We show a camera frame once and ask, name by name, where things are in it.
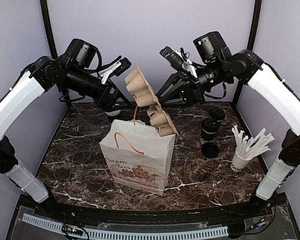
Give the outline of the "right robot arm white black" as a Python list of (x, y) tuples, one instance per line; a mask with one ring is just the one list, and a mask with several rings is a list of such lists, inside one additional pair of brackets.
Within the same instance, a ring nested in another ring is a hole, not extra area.
[(162, 105), (192, 106), (203, 102), (214, 86), (237, 79), (262, 96), (289, 125), (275, 162), (245, 205), (245, 213), (256, 217), (264, 210), (264, 202), (300, 165), (300, 98), (274, 68), (253, 51), (243, 49), (231, 53), (219, 32), (209, 32), (193, 43), (202, 64), (191, 61), (184, 49), (166, 46), (160, 50), (160, 55), (175, 70), (156, 94)]

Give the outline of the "kraft paper bag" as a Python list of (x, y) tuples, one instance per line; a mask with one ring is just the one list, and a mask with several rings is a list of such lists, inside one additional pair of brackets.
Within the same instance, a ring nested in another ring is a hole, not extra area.
[(163, 195), (173, 157), (175, 134), (160, 136), (153, 126), (115, 119), (99, 143), (115, 183)]

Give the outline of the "stack of paper cups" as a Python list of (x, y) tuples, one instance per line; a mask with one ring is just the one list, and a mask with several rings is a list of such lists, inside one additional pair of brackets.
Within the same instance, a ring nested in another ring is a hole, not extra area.
[(122, 119), (121, 110), (105, 112), (105, 114), (106, 114), (107, 119), (110, 123), (112, 123), (114, 120), (121, 120)]

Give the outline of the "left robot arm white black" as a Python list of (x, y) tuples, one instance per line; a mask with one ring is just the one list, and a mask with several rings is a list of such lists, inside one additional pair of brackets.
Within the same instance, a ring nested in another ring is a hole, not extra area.
[(103, 64), (99, 49), (82, 40), (73, 39), (59, 57), (42, 56), (26, 66), (16, 82), (0, 100), (0, 174), (7, 176), (24, 193), (41, 204), (50, 218), (61, 213), (54, 196), (17, 157), (7, 132), (27, 109), (37, 110), (49, 97), (51, 89), (71, 90), (79, 99), (90, 97), (110, 120), (132, 104), (112, 81), (131, 66), (125, 57)]

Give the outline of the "black paper coffee cup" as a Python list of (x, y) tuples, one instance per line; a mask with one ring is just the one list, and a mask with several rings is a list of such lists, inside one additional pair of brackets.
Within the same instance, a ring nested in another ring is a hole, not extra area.
[(212, 108), (208, 112), (208, 116), (210, 119), (212, 119), (218, 123), (222, 123), (224, 121), (224, 119), (226, 118), (225, 112), (218, 107)]

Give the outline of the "stack of black lids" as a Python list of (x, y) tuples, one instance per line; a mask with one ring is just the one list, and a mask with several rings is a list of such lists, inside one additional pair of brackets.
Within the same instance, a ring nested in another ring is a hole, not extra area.
[(219, 155), (219, 147), (212, 142), (205, 142), (201, 146), (201, 153), (207, 158), (215, 158)]

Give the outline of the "cardboard cup carrier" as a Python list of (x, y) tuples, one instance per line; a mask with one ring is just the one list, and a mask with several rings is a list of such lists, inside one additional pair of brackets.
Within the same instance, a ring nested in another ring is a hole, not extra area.
[(138, 107), (148, 107), (146, 113), (152, 127), (156, 129), (161, 137), (176, 134), (178, 131), (170, 118), (164, 111), (158, 97), (145, 78), (139, 65), (125, 77), (126, 89), (133, 96)]

